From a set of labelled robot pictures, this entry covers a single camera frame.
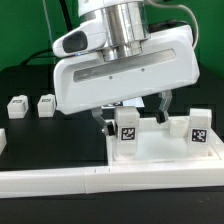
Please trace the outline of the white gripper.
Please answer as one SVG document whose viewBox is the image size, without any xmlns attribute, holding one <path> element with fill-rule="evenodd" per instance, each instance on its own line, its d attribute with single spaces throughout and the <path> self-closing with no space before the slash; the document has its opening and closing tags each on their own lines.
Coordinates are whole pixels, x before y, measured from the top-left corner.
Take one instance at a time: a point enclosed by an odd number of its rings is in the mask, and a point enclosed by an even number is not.
<svg viewBox="0 0 224 224">
<path fill-rule="evenodd" d="M 133 57 L 106 62 L 94 52 L 62 59 L 53 73 L 57 109 L 64 114 L 92 109 L 104 134 L 113 136 L 101 106 L 160 92 L 156 120 L 165 123 L 171 90 L 196 83 L 200 75 L 192 42 L 191 28 L 184 25 L 153 33 Z"/>
</svg>

